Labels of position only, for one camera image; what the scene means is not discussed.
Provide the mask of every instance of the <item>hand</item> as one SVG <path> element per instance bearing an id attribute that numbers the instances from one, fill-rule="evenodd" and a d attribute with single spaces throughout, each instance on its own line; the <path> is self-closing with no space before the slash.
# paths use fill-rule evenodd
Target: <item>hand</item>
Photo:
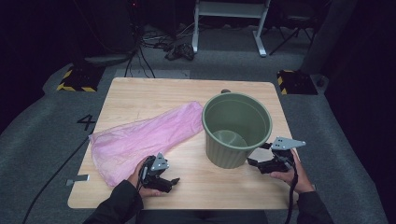
<path id="1" fill-rule="evenodd" d="M 130 175 L 128 178 L 128 181 L 131 182 L 131 184 L 134 185 L 135 188 L 139 181 L 139 171 L 142 168 L 145 160 L 146 160 L 146 158 L 143 159 L 141 162 L 139 162 L 139 164 L 137 164 L 136 168 L 134 169 L 134 173 L 132 175 Z M 161 192 L 157 189 L 145 189 L 144 187 L 142 187 L 139 190 L 139 194 L 142 198 L 145 198 L 145 197 L 152 197 L 152 196 L 160 196 Z"/>
<path id="2" fill-rule="evenodd" d="M 306 175 L 306 172 L 305 172 L 303 166 L 300 163 L 300 160 L 297 157 L 296 152 L 294 150 L 292 150 L 291 153 L 293 154 L 294 163 L 296 165 L 297 174 L 298 174 L 298 182 L 297 182 L 297 185 L 296 185 L 294 191 L 296 191 L 298 194 L 309 192 L 309 191 L 315 191 L 314 187 L 311 184 L 311 181 L 309 181 L 308 176 Z M 272 178 L 283 180 L 288 185 L 291 185 L 291 180 L 294 177 L 294 170 L 290 169 L 286 173 L 272 172 L 270 174 L 270 176 Z"/>

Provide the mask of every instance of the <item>metal stand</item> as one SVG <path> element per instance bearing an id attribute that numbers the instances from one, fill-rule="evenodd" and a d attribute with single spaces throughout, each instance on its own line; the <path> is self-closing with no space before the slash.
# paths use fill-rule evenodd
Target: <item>metal stand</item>
<path id="1" fill-rule="evenodd" d="M 200 0 L 196 0 L 194 34 L 192 36 L 192 48 L 194 53 L 198 52 L 199 16 L 239 17 L 260 19 L 259 29 L 257 31 L 253 31 L 253 37 L 256 41 L 260 56 L 265 57 L 267 53 L 265 52 L 265 48 L 262 44 L 261 34 L 270 2 L 271 0 L 265 0 L 263 4 L 242 4 L 205 1 L 200 2 Z"/>

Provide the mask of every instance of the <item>gray carpet floor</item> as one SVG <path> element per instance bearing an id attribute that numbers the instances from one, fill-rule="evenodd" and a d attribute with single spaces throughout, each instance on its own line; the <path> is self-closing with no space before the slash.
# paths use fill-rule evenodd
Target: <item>gray carpet floor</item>
<path id="1" fill-rule="evenodd" d="M 282 104 L 290 131 L 295 139 L 305 140 L 299 150 L 303 165 L 335 223 L 388 223 L 375 184 L 367 175 L 345 138 L 323 94 L 282 95 L 276 82 L 281 69 L 300 68 L 308 49 L 301 33 L 273 56 L 262 58 L 256 49 L 252 29 L 208 29 L 200 33 L 198 53 L 193 61 L 168 61 L 161 49 L 143 48 L 154 71 L 188 71 L 190 79 L 223 79 L 272 82 Z M 262 36 L 267 50 L 281 42 L 277 30 Z M 191 36 L 179 40 L 190 43 Z M 0 136 L 0 223 L 22 223 L 29 205 L 56 170 L 83 143 L 87 131 L 79 119 L 92 115 L 97 120 L 111 80 L 125 71 L 127 63 L 108 67 L 98 92 L 56 91 L 70 64 L 54 73 L 43 86 L 45 96 L 23 111 Z M 145 66 L 134 58 L 133 71 Z M 177 78 L 172 73 L 164 76 Z M 313 75 L 314 82 L 319 75 Z M 27 223 L 81 223 L 91 209 L 67 206 L 72 187 L 65 185 L 81 165 L 88 142 L 47 185 L 37 199 Z M 267 210 L 269 223 L 284 223 L 286 210 Z M 291 223 L 296 222 L 293 212 Z"/>

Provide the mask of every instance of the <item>bucket rim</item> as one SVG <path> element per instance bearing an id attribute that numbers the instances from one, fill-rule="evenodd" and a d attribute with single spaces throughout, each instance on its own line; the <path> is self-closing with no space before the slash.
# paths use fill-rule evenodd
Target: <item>bucket rim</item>
<path id="1" fill-rule="evenodd" d="M 269 131 L 268 131 L 268 134 L 265 135 L 264 138 L 263 138 L 259 143 L 255 144 L 255 145 L 252 145 L 252 146 L 249 146 L 249 147 L 235 147 L 235 146 L 227 145 L 227 144 L 221 142 L 217 137 L 215 137 L 215 135 L 213 135 L 212 132 L 209 131 L 209 128 L 207 127 L 206 122 L 205 122 L 205 112 L 206 112 L 206 110 L 207 110 L 207 106 L 208 106 L 209 103 L 212 102 L 214 99 L 216 99 L 216 98 L 218 98 L 218 97 L 221 97 L 221 96 L 223 96 L 223 95 L 231 95 L 231 94 L 233 94 L 233 95 L 241 95 L 241 96 L 244 96 L 244 97 L 249 98 L 249 99 L 252 100 L 253 102 L 257 103 L 259 106 L 261 106 L 261 107 L 264 109 L 265 113 L 268 115 L 268 119 L 269 119 L 269 123 L 268 123 L 269 127 L 268 127 L 268 129 L 269 129 Z M 205 104 L 205 106 L 204 106 L 204 109 L 203 109 L 203 111 L 202 111 L 202 124 L 203 124 L 203 126 L 204 126 L 205 133 L 208 134 L 208 135 L 210 135 L 210 137 L 211 137 L 212 139 L 214 139 L 216 142 L 218 142 L 218 143 L 221 144 L 222 146 L 227 147 L 227 148 L 230 148 L 230 149 L 234 149 L 234 150 L 246 150 L 246 151 L 251 150 L 251 149 L 256 149 L 257 147 L 262 146 L 262 145 L 269 139 L 269 137 L 270 137 L 270 135 L 271 135 L 271 133 L 272 133 L 272 129 L 273 129 L 273 122 L 272 122 L 271 114 L 269 113 L 269 111 L 268 111 L 268 109 L 265 107 L 265 105 L 262 104 L 260 101 L 258 101 L 257 99 L 255 99 L 255 98 L 252 97 L 252 96 L 249 96 L 249 95 L 247 95 L 247 94 L 245 94 L 245 93 L 242 93 L 242 92 L 235 92 L 235 91 L 234 91 L 234 92 L 224 92 L 224 93 L 220 93 L 220 94 L 217 94 L 217 95 L 213 96 L 212 98 L 210 98 L 210 99 L 206 102 L 206 104 Z"/>

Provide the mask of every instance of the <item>green plastic bucket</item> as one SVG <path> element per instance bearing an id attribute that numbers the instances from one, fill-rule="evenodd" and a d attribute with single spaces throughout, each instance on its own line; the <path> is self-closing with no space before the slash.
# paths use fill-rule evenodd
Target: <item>green plastic bucket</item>
<path id="1" fill-rule="evenodd" d="M 243 165 L 272 131 L 272 120 L 265 106 L 236 92 L 225 92 L 210 99 L 204 107 L 202 122 L 206 156 L 226 169 Z"/>

